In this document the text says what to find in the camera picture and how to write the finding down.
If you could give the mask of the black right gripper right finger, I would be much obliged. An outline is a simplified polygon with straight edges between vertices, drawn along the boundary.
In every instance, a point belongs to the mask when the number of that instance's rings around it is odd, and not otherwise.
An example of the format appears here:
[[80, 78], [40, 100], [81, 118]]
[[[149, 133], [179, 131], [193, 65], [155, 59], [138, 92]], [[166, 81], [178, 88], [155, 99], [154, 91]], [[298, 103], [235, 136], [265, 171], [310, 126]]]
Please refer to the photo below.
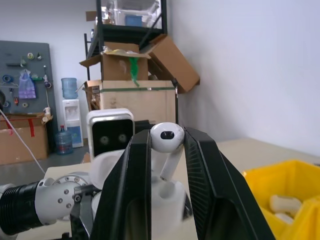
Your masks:
[[205, 132], [186, 127], [184, 152], [198, 240], [275, 240], [244, 176]]

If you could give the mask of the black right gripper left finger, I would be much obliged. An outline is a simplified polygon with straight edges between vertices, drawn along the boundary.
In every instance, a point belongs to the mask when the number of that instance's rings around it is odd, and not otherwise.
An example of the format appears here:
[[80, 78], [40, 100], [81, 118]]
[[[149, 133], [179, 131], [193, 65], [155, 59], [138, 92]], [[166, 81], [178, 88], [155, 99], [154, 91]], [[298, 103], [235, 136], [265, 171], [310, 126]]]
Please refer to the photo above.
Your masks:
[[90, 240], [152, 240], [151, 137], [135, 134], [106, 178]]

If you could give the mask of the white earbud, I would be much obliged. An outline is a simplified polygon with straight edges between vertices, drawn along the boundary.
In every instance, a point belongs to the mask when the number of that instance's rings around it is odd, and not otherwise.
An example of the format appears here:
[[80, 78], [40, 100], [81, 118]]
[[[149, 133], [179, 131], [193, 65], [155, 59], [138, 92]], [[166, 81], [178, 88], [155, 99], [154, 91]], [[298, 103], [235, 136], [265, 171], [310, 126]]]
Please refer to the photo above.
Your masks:
[[184, 150], [185, 131], [176, 123], [162, 122], [151, 128], [150, 136], [152, 149], [168, 154], [159, 176], [171, 181]]

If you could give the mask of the yellow plastic bin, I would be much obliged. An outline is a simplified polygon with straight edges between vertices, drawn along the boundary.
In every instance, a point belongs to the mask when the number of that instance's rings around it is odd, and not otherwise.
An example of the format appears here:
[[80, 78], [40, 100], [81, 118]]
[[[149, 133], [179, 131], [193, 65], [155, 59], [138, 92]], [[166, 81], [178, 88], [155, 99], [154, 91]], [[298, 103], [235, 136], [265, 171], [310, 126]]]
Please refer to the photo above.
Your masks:
[[[250, 187], [276, 240], [320, 240], [320, 166], [299, 160], [246, 170]], [[286, 224], [269, 206], [272, 195], [297, 198], [302, 207]]]

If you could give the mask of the white earbuds in bin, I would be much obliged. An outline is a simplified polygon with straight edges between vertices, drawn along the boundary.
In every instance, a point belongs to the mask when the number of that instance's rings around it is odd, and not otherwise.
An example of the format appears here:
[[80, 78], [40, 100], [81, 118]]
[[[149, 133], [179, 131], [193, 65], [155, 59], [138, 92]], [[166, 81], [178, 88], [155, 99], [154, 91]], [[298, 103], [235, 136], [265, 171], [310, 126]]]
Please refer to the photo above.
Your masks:
[[275, 214], [283, 213], [295, 217], [301, 207], [302, 202], [295, 197], [275, 194], [269, 198], [269, 208]]

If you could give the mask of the blue water jug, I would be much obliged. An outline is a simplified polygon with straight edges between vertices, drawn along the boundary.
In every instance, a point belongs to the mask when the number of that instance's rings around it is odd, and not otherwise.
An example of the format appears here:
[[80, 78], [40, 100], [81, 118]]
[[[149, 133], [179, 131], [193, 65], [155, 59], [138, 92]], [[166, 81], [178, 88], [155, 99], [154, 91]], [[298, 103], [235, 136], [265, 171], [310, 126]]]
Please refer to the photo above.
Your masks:
[[77, 79], [66, 77], [61, 79], [62, 96], [65, 100], [74, 100], [78, 98]]
[[55, 135], [56, 153], [58, 155], [68, 155], [73, 152], [72, 134], [60, 126], [60, 131]]

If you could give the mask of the white water dispenser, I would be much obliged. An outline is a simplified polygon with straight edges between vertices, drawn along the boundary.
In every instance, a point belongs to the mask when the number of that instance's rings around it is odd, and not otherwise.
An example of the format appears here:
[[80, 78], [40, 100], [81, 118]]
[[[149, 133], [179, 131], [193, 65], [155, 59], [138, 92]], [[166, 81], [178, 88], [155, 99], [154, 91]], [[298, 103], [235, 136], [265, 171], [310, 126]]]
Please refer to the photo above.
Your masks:
[[64, 125], [71, 133], [72, 147], [80, 148], [84, 146], [80, 102], [78, 99], [65, 99], [62, 101]]

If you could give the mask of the cardboard box with red tape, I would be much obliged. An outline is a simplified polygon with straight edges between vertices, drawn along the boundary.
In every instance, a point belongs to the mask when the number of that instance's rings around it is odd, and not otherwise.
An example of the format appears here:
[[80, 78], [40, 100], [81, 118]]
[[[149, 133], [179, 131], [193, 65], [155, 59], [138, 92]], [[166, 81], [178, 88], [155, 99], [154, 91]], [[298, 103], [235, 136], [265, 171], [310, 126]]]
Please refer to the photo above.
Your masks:
[[52, 150], [52, 119], [44, 113], [0, 114], [0, 165], [46, 159]]

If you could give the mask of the small open cardboard box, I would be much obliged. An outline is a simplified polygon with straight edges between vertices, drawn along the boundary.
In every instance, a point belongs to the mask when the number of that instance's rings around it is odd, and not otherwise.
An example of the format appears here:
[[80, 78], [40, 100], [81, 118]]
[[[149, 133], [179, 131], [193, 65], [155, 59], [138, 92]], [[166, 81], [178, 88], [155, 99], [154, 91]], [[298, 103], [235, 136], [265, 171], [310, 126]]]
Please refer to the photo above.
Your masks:
[[101, 109], [101, 99], [100, 99], [100, 85], [102, 81], [88, 80], [84, 83], [82, 90], [85, 92], [86, 101], [88, 105], [88, 110], [100, 110]]

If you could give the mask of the green plastic strip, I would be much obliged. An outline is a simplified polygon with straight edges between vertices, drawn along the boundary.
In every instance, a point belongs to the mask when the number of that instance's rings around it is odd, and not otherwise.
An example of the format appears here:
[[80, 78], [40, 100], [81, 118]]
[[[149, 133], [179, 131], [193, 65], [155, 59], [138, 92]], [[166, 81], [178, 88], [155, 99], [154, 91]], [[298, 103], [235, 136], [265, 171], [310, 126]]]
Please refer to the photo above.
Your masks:
[[139, 66], [138, 66], [138, 58], [137, 57], [130, 57], [130, 76], [132, 82], [135, 84], [136, 87], [140, 87], [138, 83], [138, 73], [139, 73]]

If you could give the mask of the tilted cardboard box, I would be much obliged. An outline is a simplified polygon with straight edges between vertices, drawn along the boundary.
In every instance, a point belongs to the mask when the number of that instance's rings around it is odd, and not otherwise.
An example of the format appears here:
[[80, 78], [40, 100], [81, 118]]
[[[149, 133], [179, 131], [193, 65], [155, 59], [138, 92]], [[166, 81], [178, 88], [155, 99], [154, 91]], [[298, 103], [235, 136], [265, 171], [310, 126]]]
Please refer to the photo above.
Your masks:
[[158, 80], [176, 80], [178, 93], [187, 93], [200, 84], [200, 76], [170, 36], [159, 35], [141, 52], [150, 56], [148, 71]]

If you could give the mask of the purple plastic bag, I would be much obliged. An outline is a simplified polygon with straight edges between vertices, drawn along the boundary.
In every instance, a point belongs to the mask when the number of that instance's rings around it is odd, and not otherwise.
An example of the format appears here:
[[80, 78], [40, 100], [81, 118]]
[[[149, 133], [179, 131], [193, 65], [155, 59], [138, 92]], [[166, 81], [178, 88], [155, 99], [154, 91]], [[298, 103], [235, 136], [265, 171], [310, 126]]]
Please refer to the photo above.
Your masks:
[[35, 99], [37, 97], [34, 82], [26, 70], [20, 73], [18, 96], [20, 99]]

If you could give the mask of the black metal shelf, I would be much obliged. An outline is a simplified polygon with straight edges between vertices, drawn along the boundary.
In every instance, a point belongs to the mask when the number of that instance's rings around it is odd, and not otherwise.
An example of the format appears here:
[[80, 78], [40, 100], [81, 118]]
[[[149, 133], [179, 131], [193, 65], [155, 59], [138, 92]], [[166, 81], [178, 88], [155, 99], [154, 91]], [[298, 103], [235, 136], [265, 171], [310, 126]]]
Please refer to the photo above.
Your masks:
[[[167, 0], [95, 0], [95, 10], [86, 12], [93, 22], [91, 40], [85, 41], [85, 60], [99, 55], [105, 42], [136, 44], [139, 52], [168, 32]], [[125, 26], [126, 15], [142, 16], [142, 27]]]

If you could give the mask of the blue box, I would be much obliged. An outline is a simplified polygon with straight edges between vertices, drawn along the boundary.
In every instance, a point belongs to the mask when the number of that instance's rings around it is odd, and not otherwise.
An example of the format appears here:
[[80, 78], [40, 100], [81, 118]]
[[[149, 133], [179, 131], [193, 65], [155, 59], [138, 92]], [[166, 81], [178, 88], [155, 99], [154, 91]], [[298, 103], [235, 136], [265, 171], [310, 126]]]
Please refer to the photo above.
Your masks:
[[141, 15], [126, 15], [124, 18], [125, 26], [129, 27], [142, 27], [143, 21]]

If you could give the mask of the grey tool pegboard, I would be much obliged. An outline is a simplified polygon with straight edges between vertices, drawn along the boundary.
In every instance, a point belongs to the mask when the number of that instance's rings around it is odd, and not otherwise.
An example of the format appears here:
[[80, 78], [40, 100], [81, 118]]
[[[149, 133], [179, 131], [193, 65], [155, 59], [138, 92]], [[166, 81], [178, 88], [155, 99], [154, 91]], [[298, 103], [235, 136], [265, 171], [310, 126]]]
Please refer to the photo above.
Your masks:
[[[30, 71], [36, 98], [19, 97], [21, 72]], [[3, 111], [10, 114], [43, 113], [50, 107], [53, 119], [46, 124], [48, 150], [55, 150], [58, 132], [55, 81], [50, 45], [40, 42], [0, 40], [0, 91], [5, 95]]]

